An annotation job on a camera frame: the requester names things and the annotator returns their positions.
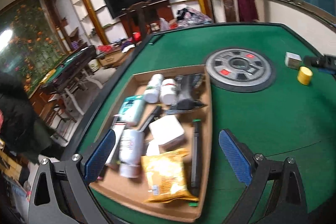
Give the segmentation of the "small white teal box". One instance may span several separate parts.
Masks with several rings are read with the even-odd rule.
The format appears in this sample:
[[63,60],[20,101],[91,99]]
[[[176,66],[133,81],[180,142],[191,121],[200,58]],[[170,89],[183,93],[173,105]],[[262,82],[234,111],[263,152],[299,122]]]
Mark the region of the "small white teal box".
[[300,55],[286,52],[285,54],[285,65],[288,68],[299,70],[302,63],[302,58]]

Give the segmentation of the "wooden chair near table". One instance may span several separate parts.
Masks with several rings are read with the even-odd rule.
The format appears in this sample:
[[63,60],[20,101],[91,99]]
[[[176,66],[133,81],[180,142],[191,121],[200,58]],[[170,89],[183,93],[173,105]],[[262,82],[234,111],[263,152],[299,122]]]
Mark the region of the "wooden chair near table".
[[134,44],[146,38],[150,25],[159,21],[157,10],[151,5],[151,1],[138,2],[122,10],[120,21]]

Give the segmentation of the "wooden clothes rack chair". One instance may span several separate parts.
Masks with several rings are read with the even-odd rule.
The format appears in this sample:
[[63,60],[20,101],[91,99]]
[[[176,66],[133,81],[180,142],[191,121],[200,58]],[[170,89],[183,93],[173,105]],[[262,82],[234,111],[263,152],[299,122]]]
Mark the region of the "wooden clothes rack chair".
[[237,0],[208,0],[214,23],[238,22]]

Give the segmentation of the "yellow round jar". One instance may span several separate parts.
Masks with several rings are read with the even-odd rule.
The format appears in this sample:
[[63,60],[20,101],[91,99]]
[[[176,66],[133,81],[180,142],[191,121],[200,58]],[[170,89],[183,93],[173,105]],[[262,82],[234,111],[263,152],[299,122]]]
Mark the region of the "yellow round jar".
[[298,71],[297,80],[303,85],[309,85],[313,77],[313,72],[307,68],[301,66]]

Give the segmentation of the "teal tissue pack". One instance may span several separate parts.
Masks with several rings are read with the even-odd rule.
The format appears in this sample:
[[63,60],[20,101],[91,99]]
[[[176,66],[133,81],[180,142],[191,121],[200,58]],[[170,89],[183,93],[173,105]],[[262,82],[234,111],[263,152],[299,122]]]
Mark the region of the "teal tissue pack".
[[137,126],[142,118],[144,108],[143,95],[126,97],[118,112],[118,120],[128,126]]

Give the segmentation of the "low wooden coffee table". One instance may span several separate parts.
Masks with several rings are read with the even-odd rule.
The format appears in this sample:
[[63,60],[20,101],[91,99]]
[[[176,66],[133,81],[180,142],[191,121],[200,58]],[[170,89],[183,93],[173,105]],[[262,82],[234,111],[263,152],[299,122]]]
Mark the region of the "low wooden coffee table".
[[119,48],[109,53],[99,54],[97,60],[103,68],[117,68],[126,61],[133,51],[134,48],[131,48],[126,52],[123,52],[121,48]]

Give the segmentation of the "black marker pink cap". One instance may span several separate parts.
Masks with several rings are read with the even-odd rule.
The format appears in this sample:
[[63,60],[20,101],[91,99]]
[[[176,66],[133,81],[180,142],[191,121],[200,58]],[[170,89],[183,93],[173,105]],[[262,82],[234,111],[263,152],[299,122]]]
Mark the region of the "black marker pink cap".
[[149,116],[146,118],[146,120],[143,122],[143,124],[138,129],[139,132],[143,132],[144,134],[147,134],[149,132],[149,125],[156,121],[162,113],[162,106],[157,105],[154,110],[149,114]]

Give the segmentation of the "white power adapter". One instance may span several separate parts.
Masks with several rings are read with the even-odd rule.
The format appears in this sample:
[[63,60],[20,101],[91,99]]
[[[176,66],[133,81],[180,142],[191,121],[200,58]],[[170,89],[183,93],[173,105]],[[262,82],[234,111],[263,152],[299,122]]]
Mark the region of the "white power adapter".
[[175,115],[165,115],[149,125],[150,133],[159,146],[166,151],[185,142],[185,131]]

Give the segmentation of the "black marker green cap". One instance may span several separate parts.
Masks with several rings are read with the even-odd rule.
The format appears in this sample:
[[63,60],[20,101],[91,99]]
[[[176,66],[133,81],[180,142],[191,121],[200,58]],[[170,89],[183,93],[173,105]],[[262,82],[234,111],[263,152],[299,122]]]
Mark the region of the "black marker green cap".
[[190,193],[199,197],[202,178],[202,121],[200,119],[193,120],[193,126]]

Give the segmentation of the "black gold snack pouch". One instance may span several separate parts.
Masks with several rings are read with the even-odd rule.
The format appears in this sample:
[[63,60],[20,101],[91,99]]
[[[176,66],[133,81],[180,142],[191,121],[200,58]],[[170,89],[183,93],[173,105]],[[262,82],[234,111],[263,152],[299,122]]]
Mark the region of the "black gold snack pouch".
[[185,114],[207,106],[199,99],[198,95],[198,89],[201,87],[204,79],[205,75],[201,73],[176,76],[177,98],[170,108],[165,111],[165,114]]

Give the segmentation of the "silver red box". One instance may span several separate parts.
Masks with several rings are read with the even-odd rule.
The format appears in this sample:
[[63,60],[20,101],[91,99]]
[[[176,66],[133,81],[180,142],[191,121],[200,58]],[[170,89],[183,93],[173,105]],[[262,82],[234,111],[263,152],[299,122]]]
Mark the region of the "silver red box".
[[108,167],[114,168],[117,165],[120,140],[125,128],[125,122],[116,122],[111,128],[111,130],[114,132],[114,146],[105,162],[105,165]]

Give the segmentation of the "white bottle green label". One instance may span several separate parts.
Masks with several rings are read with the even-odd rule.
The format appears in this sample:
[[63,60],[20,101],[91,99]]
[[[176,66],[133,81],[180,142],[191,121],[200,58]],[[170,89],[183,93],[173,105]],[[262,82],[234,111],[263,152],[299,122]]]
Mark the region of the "white bottle green label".
[[164,77],[162,74],[155,74],[151,77],[143,93],[143,99],[145,102],[157,103],[159,101],[159,94],[163,79]]

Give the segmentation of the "yellow snack packet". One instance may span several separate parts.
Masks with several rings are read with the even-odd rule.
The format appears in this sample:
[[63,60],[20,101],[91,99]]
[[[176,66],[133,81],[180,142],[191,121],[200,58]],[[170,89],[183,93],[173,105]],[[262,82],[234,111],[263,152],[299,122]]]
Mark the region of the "yellow snack packet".
[[159,155],[141,157],[149,193],[146,203],[199,201],[187,189],[183,158],[188,154],[187,149],[179,148]]

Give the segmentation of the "white bottle red label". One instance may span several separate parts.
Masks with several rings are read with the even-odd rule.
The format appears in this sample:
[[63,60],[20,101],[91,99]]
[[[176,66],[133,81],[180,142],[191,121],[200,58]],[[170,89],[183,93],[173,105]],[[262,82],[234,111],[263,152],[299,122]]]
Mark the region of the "white bottle red label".
[[165,105],[172,105],[177,98],[177,85],[174,79],[164,79],[160,88],[159,99]]

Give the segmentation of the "maroon cloth on rack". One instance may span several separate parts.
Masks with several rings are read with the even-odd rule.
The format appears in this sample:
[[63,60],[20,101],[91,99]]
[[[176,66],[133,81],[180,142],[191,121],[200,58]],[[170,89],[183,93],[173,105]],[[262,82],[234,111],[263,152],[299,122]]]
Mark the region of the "maroon cloth on rack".
[[241,22],[255,22],[259,20],[256,0],[238,0],[239,19]]

